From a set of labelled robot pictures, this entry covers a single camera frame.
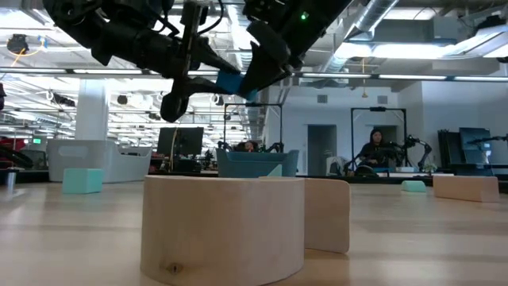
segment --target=wooden block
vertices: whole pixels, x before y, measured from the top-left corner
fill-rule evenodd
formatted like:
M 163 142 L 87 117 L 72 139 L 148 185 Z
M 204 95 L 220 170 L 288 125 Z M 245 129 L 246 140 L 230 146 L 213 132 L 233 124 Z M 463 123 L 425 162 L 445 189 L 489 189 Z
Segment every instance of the wooden block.
M 300 179 L 147 176 L 141 271 L 184 286 L 261 285 L 299 271 Z
M 351 191 L 341 180 L 305 180 L 305 247 L 349 251 Z
M 494 176 L 434 176 L 433 188 L 437 198 L 499 202 L 498 178 Z

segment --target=computer monitor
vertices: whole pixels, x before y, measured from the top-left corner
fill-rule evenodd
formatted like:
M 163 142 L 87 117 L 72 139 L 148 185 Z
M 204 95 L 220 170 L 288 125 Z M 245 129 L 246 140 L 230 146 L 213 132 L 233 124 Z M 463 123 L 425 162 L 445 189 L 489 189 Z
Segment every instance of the computer monitor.
M 174 146 L 174 154 L 198 155 L 201 154 L 204 128 L 161 128 L 157 153 L 171 154 Z
M 462 142 L 463 151 L 491 151 L 492 144 L 487 142 L 472 143 L 474 140 L 485 139 L 491 137 L 491 131 L 485 128 L 460 128 L 460 140 Z

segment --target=pillar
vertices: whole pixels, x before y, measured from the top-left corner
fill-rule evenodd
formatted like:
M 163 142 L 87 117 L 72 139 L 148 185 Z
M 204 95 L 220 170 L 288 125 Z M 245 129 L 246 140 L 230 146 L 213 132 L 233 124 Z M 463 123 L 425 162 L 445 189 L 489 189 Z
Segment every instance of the pillar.
M 110 96 L 104 79 L 81 79 L 79 83 L 76 140 L 105 140 Z

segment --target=blue bin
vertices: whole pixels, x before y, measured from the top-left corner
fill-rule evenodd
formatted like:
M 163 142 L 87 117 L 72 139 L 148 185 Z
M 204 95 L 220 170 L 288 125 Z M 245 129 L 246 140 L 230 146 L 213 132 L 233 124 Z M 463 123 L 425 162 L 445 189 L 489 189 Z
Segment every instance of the blue bin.
M 289 153 L 247 153 L 217 150 L 219 177 L 259 178 L 268 176 L 278 165 L 282 165 L 282 175 L 296 176 L 298 150 Z

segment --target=ceiling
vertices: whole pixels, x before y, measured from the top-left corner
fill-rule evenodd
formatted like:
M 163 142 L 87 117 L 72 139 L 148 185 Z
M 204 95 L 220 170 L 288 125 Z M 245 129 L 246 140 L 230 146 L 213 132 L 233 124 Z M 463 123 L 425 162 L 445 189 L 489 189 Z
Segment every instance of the ceiling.
M 246 69 L 251 59 L 249 50 L 241 50 L 249 47 L 252 39 L 244 30 L 248 21 L 241 15 L 242 1 L 224 0 L 226 4 L 227 18 L 207 36 L 210 38 L 212 48 L 231 64 Z M 506 4 L 506 1 L 426 1 L 426 0 L 400 0 L 384 18 L 383 22 L 406 20 L 406 21 L 429 21 L 435 17 L 457 19 L 460 15 L 475 14 L 484 10 L 492 9 Z M 340 19 L 347 19 L 357 11 L 357 3 L 343 12 Z M 214 3 L 212 11 L 217 11 L 217 3 Z M 207 19 L 204 26 L 208 26 L 217 19 L 217 13 Z M 337 31 L 341 28 L 341 21 L 330 26 L 327 34 L 318 40 L 309 50 L 305 58 L 307 70 L 323 69 L 330 58 L 336 54 Z M 180 30 L 179 16 L 172 15 L 169 21 Z M 463 26 L 469 30 L 467 22 Z M 15 33 L 27 35 L 31 56 L 22 56 L 10 53 L 6 48 L 7 41 Z M 444 69 L 438 68 L 443 60 L 409 60 L 409 59 L 386 59 L 369 56 L 367 58 L 353 57 L 344 61 L 342 71 L 385 73 L 385 74 L 439 74 L 440 72 L 454 72 L 456 74 L 489 74 L 491 66 L 497 63 L 493 59 L 470 59 L 447 60 Z M 52 20 L 44 11 L 41 0 L 7 0 L 0 4 L 0 67 L 16 68 L 104 68 L 91 55 L 90 51 L 79 46 L 71 37 L 63 33 L 53 25 Z M 135 68 L 131 63 L 113 58 L 109 69 Z M 52 103 L 48 91 L 68 97 L 79 104 L 80 78 L 55 77 L 50 75 L 0 75 L 0 81 L 4 83 L 6 93 L 6 109 L 20 108 L 30 109 L 30 112 L 3 112 L 0 134 L 13 136 L 13 134 L 29 136 L 33 133 L 48 134 L 49 137 L 74 136 L 75 110 L 59 112 L 61 106 Z M 142 145 L 156 144 L 158 129 L 164 126 L 175 126 L 166 122 L 150 119 L 146 110 L 155 113 L 160 108 L 161 95 L 171 91 L 172 81 L 168 79 L 129 79 L 112 78 L 107 80 L 110 92 L 110 131 L 109 137 L 122 144 Z M 400 83 L 394 81 L 372 81 L 365 83 L 363 80 L 350 79 L 344 86 L 360 87 L 364 84 L 377 87 L 394 87 Z M 119 95 L 126 95 L 129 102 L 121 105 L 117 102 Z M 202 126 L 206 128 L 204 140 L 205 147 L 214 147 L 217 141 L 222 140 L 224 133 L 224 107 L 216 106 L 214 95 L 195 95 L 190 100 L 189 111 L 193 114 L 185 115 L 180 126 Z M 260 94 L 260 100 L 267 102 L 267 98 Z M 243 103 L 244 100 L 236 96 L 224 97 L 226 103 Z M 228 141 L 238 142 L 245 139 L 260 139 L 264 122 L 263 108 L 246 108 L 240 106 L 230 107 L 231 120 L 227 122 Z

